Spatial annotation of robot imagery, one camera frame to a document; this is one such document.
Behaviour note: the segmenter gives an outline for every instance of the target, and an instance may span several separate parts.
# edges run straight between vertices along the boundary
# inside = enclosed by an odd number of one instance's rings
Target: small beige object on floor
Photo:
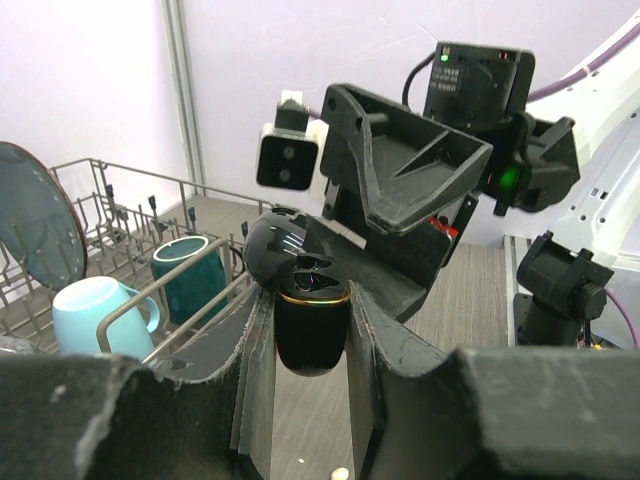
[[[347,480],[349,478],[349,470],[346,468],[336,468],[331,474],[331,480]]]

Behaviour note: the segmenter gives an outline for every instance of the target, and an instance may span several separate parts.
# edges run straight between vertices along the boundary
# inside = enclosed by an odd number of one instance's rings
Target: round plate
[[[52,290],[86,276],[87,245],[71,201],[42,163],[7,142],[0,142],[0,242]]]

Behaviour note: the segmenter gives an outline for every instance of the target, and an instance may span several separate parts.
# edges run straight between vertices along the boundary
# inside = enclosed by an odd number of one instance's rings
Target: metal wire rack
[[[96,335],[103,352],[110,351],[106,336],[109,324],[134,306],[138,306],[143,315],[148,315],[143,302],[148,296],[159,305],[162,323],[153,335],[156,348],[143,363],[168,355],[185,343],[193,341],[211,325],[219,322],[250,290],[252,282],[248,274],[242,271],[242,260],[239,258],[243,242],[231,232],[223,236],[200,229],[194,207],[190,206],[189,202],[193,198],[191,194],[223,195],[231,201],[240,201],[256,207],[254,218],[257,218],[265,207],[272,206],[269,202],[95,159],[77,160],[52,168],[51,173],[63,188],[65,185],[61,178],[64,177],[65,170],[71,167],[84,169],[84,174],[88,173],[85,178],[91,178],[94,187],[90,194],[72,202],[82,224],[88,247],[87,276],[111,276],[140,292],[99,325]],[[145,212],[141,204],[135,207],[119,204],[113,194],[113,184],[108,181],[108,170],[139,174],[169,182],[179,190],[179,205],[171,209],[169,215],[159,215],[154,197],[149,198],[150,212]],[[171,216],[171,212],[180,213],[178,216]],[[153,252],[164,243],[184,235],[206,236],[212,242],[187,262],[154,280],[149,267]],[[170,323],[163,286],[215,250],[222,259],[226,288],[182,325]],[[4,266],[0,268],[0,335],[27,340],[39,353],[58,352],[51,315],[56,292],[38,284],[29,275],[23,259],[12,258],[0,242],[0,266],[3,263]],[[227,306],[205,325],[201,325],[199,321],[206,313],[225,298]]]

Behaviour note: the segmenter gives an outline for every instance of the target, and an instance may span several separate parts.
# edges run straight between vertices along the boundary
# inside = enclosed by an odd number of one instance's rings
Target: black cable
[[[404,82],[404,87],[402,88],[402,104],[406,107],[409,106],[409,90],[411,90],[411,84],[413,83],[413,79],[416,78],[422,70],[424,70],[427,65],[433,62],[433,59],[436,56],[436,52],[431,52],[431,54],[421,61],[418,65],[413,67],[413,70],[409,72],[407,79]]]
[[[244,259],[243,259],[242,252],[240,250],[238,250],[236,247],[232,247],[232,246],[229,246],[229,250],[231,250],[231,253],[233,253],[238,258],[238,261],[240,262],[240,265],[242,266],[242,270],[240,271],[240,273],[238,273],[237,275],[235,275],[233,277],[233,279],[235,280],[240,275],[242,275],[247,270],[247,268],[246,268],[246,266],[244,264]]]

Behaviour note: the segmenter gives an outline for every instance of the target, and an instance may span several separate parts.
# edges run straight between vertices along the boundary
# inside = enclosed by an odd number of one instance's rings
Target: dark green mug
[[[178,265],[207,248],[207,237],[178,238],[158,248],[151,259],[153,278],[158,280]],[[164,286],[171,322],[182,325],[227,286],[222,261],[217,251],[202,258]],[[221,300],[200,321],[201,326],[227,305]]]

